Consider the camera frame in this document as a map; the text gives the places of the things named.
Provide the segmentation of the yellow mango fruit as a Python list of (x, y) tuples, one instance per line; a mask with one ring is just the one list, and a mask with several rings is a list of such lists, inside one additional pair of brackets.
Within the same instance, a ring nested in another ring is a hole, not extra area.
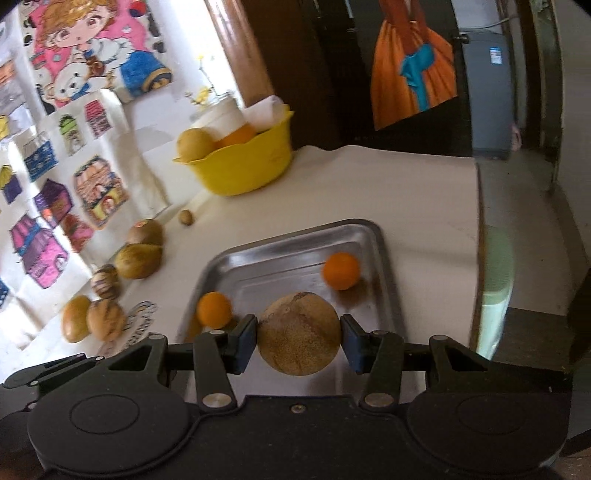
[(64, 306), (61, 330), (67, 342), (77, 343), (89, 335), (87, 313), (90, 304), (91, 301), (87, 296), (78, 295)]

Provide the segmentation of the round brown melon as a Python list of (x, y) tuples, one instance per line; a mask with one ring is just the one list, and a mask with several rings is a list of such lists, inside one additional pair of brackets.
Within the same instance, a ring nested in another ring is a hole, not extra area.
[(257, 347), (263, 360), (280, 373), (318, 373), (331, 364), (341, 347), (339, 316), (315, 293), (283, 296), (259, 317)]

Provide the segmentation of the large striped melon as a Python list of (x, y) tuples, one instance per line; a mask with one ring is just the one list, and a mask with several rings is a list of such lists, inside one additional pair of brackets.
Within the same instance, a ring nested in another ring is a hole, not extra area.
[(106, 342), (121, 336), (126, 316), (117, 301), (101, 299), (90, 304), (86, 320), (89, 332), (98, 340)]

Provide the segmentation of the brown kiwi fruit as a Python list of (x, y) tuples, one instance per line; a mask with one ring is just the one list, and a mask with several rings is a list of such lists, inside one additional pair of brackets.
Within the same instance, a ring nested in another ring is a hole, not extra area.
[(126, 243), (162, 246), (164, 243), (163, 227), (154, 219), (140, 220), (129, 228)]

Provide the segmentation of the small brown nut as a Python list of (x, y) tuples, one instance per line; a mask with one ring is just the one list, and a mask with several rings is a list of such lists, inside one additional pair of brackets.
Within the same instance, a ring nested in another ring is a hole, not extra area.
[(190, 210), (183, 209), (177, 215), (178, 221), (184, 226), (190, 226), (194, 222), (193, 214)]

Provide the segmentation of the green plastic stool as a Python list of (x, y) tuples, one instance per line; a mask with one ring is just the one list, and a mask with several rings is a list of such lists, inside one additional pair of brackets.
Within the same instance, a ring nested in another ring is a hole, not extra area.
[(492, 359), (500, 343), (515, 279), (515, 259), (505, 230), (485, 227), (484, 287), (477, 353)]

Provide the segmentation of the white printed tablecloth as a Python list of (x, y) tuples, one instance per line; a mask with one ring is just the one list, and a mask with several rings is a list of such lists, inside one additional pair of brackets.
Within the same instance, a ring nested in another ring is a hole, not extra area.
[(195, 207), (193, 225), (167, 224), (161, 269), (132, 282), (121, 299), (125, 309), (153, 303), (150, 330), (171, 342), (185, 338), (192, 292), (217, 254), (363, 219), (377, 224), (386, 240), (408, 341), (446, 334), (467, 346), (476, 343), (480, 193), (471, 158), (305, 147), (269, 186), (236, 197), (202, 194)]

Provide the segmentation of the yellow pear in bowl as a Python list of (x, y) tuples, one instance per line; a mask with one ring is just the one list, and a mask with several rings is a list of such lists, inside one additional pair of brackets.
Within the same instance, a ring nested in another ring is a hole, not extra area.
[(215, 150), (215, 142), (204, 129), (189, 128), (176, 140), (177, 156), (181, 162), (204, 159)]

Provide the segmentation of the houses drawing poster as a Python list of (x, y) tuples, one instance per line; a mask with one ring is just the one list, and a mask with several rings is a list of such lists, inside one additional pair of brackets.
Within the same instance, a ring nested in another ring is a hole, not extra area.
[(1, 314), (43, 327), (167, 207), (109, 90), (73, 101), (1, 147)]

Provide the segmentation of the orange in bowl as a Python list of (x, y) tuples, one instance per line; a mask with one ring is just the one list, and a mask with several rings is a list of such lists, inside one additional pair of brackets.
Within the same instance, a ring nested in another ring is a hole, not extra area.
[(217, 148), (228, 147), (235, 144), (248, 143), (256, 137), (256, 130), (249, 123), (245, 123), (235, 131), (215, 141)]

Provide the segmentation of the white cup in bowl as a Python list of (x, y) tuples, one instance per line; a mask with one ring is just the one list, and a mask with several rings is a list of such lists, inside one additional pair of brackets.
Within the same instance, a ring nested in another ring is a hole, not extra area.
[(235, 98), (224, 96), (202, 110), (191, 127), (204, 130), (214, 141), (221, 141), (245, 124), (245, 116)]

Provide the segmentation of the white paper roll in bowl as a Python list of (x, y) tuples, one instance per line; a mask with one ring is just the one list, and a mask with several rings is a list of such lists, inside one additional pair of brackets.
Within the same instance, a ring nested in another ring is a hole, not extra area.
[(246, 122), (256, 133), (266, 132), (279, 124), (283, 120), (284, 113), (286, 113), (286, 105), (276, 95), (266, 97), (242, 110)]

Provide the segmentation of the orange dress painting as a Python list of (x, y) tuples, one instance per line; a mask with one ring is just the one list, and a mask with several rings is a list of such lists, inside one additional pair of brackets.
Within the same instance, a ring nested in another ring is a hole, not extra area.
[(370, 78), (378, 130), (458, 96), (453, 47), (428, 26), (421, 3), (388, 0), (380, 6), (384, 21)]

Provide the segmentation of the grey washing machine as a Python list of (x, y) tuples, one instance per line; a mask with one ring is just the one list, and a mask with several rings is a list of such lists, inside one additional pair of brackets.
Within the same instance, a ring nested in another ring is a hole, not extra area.
[(507, 159), (512, 150), (514, 90), (508, 45), (502, 34), (464, 30), (475, 157)]

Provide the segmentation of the cartoon girl bear poster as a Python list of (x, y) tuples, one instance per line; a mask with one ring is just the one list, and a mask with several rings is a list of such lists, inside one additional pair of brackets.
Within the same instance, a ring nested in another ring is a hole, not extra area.
[(129, 103), (172, 82), (165, 41), (147, 1), (22, 1), (18, 15), (47, 114), (97, 90)]

